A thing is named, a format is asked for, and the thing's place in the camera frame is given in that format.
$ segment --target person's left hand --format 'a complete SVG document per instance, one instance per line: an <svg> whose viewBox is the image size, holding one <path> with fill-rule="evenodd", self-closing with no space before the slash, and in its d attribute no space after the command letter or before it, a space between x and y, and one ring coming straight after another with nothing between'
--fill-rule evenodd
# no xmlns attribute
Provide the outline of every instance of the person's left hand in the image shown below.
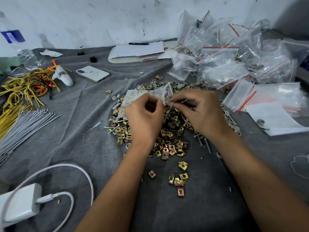
<svg viewBox="0 0 309 232"><path fill-rule="evenodd" d="M164 105L162 100L144 94L126 107L126 116L131 129L132 144L152 147L163 124Z"/></svg>

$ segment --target white smartphone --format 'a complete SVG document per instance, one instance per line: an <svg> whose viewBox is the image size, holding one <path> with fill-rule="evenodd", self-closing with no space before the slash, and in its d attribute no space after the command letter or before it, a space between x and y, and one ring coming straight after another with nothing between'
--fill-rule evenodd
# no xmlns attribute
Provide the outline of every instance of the white smartphone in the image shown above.
<svg viewBox="0 0 309 232"><path fill-rule="evenodd" d="M98 83L110 76L108 72L102 71L95 67L87 66L76 70L76 73L84 78L87 78L95 83Z"/></svg>

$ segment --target bundle of yellow wire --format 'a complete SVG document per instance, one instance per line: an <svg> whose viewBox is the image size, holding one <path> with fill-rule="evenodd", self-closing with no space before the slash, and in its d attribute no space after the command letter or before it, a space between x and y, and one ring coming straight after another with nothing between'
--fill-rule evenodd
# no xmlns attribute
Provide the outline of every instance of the bundle of yellow wire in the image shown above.
<svg viewBox="0 0 309 232"><path fill-rule="evenodd" d="M35 108L32 99L37 102L39 107L40 105L45 106L38 98L39 96L46 94L52 87L56 87L58 92L60 92L59 87L51 78L56 67L55 65L45 70L37 68L28 72L22 78L8 77L11 80L2 85L5 91L0 92L0 96L10 93L2 107L3 113L0 116L0 140L15 123L22 110ZM23 105L24 97L31 105Z"/></svg>

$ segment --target white charging cable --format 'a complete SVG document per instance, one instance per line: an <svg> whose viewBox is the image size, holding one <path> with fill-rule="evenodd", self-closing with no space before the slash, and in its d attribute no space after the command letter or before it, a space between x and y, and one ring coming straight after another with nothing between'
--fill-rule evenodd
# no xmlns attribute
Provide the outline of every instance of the white charging cable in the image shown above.
<svg viewBox="0 0 309 232"><path fill-rule="evenodd" d="M32 174L30 177L28 177L26 180L24 180L18 187L16 187L16 189L12 192L12 194L8 197L8 199L6 200L6 202L4 203L4 206L3 206L3 210L0 211L0 229L2 231L4 231L4 227L3 227L3 223L5 222L4 220L4 217L6 215L6 212L7 212L7 209L8 209L8 206L10 204L10 201L11 199L13 198L14 194L25 184L27 183L29 180L31 180L32 178L34 178L36 175L40 174L41 172L44 172L46 170L49 170L49 169L52 169L52 168L55 168L55 167L61 167L61 166L69 166L69 167L74 167L74 168L77 168L79 170L81 170L87 177L88 181L89 181L89 184L90 184L90 188L91 188L91 204L90 206L92 205L93 203L93 200L94 200L94 190L93 190L93 184L92 184L92 181L90 179L90 176L88 175L88 173L81 167L77 166L77 165L74 165L74 164L56 164L56 165L52 165L52 166L49 166L47 168L44 168L34 174ZM70 198L71 198L71 207L70 207L70 210L69 210L69 213L67 214L67 216L65 217L65 219L63 220L63 222L53 231L53 232L57 232L65 223L66 221L68 220L71 212L72 212L72 209L73 209L73 205L74 205L74 198L73 198L73 195L69 192L59 192L59 193L56 193L56 194L50 194L50 195L46 195L46 196L43 196L39 199L36 200L36 203L45 203L45 202L48 202L52 199L54 199L55 197L59 196L59 195L68 195Z"/></svg>

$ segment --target hand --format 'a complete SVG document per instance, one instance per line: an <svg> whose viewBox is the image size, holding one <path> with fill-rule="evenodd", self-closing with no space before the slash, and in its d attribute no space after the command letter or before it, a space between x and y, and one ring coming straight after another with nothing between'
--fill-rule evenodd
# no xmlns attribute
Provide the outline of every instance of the hand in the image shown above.
<svg viewBox="0 0 309 232"><path fill-rule="evenodd" d="M174 107L187 117L197 132L206 136L212 143L220 140L222 135L232 132L224 118L215 91L188 89L175 93L171 97L172 102L184 99L187 99L187 103L196 107L195 110L191 110L183 103L174 103Z"/></svg>
<svg viewBox="0 0 309 232"><path fill-rule="evenodd" d="M163 124L162 100L144 94L126 107L126 116L131 129L132 144L152 147Z"/></svg>

